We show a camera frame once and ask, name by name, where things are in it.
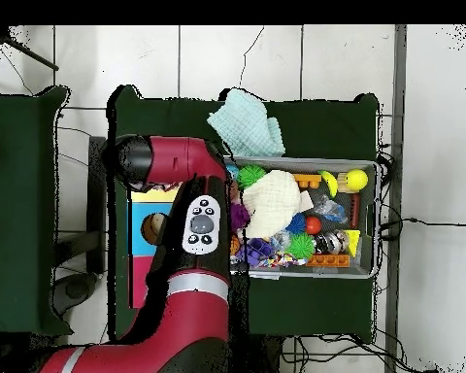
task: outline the red robot arm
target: red robot arm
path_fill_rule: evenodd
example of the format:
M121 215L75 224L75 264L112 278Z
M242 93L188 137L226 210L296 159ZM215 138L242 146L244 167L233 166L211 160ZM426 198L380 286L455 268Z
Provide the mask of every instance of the red robot arm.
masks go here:
M229 240L222 156L201 139L121 136L106 160L128 187L183 182L118 342L55 352L39 373L226 373Z

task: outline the dark green table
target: dark green table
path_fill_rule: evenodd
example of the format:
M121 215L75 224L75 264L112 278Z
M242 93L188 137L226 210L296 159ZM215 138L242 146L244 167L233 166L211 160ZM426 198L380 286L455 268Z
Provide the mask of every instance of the dark green table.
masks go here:
M116 135L140 133L210 140L225 154L207 124L223 104L190 99L143 99L133 86L117 91ZM372 94L354 102L325 100L266 102L280 123L286 157L376 159L376 113ZM128 306L126 191L116 184L116 337L130 327ZM372 280L251 279L250 333L300 335L354 333L371 341Z
M62 335L51 308L53 129L68 89L0 95L0 331Z

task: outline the red ball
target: red ball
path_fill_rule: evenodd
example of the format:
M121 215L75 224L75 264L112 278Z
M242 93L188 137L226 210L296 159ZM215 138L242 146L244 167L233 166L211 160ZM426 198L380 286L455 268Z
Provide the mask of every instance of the red ball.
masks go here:
M321 222L315 216L306 218L306 232L308 234L318 234L321 230Z

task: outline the gray plastic bin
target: gray plastic bin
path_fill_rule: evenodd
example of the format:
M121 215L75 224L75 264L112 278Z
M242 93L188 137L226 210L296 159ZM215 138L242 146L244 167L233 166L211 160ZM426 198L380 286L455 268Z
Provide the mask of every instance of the gray plastic bin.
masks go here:
M360 257L350 258L350 267L346 268L324 268L308 266L290 266L290 267L251 267L250 275L253 277L262 277L267 279L278 279L280 276L291 277L314 277L314 278L339 278L339 279L367 279L378 273L379 259L379 218L380 218L380 196L382 169L378 163L365 160L339 160L339 159L320 159L320 158L290 158L290 157L234 157L238 167L248 164L257 164L265 169L284 170L290 173L315 174L318 170L326 170L335 175L346 173L351 169L364 170L368 176L368 184L360 191L360 214L357 229L360 230ZM235 164L229 156L224 157L226 164ZM316 189L307 188L311 196L317 192L329 194L325 181L321 181ZM333 199L343 205L346 212L350 211L350 195L346 193L337 193ZM309 210L304 212L305 216L317 216ZM333 221L319 217L321 221L321 232L340 229L350 229L350 224L338 224ZM234 273L237 267L231 267Z

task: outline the white control pad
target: white control pad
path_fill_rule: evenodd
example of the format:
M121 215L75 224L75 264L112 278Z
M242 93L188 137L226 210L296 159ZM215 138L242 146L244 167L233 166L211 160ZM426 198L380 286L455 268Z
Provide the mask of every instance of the white control pad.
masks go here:
M209 254L219 244L219 203L211 196L197 197L188 206L182 245L189 254Z

